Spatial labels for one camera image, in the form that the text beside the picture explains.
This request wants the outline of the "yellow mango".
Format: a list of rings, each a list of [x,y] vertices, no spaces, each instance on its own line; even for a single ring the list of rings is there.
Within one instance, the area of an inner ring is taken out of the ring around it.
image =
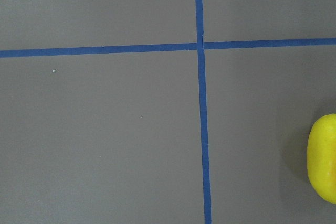
[[[325,201],[335,204],[335,114],[322,116],[311,128],[307,172],[316,193]]]

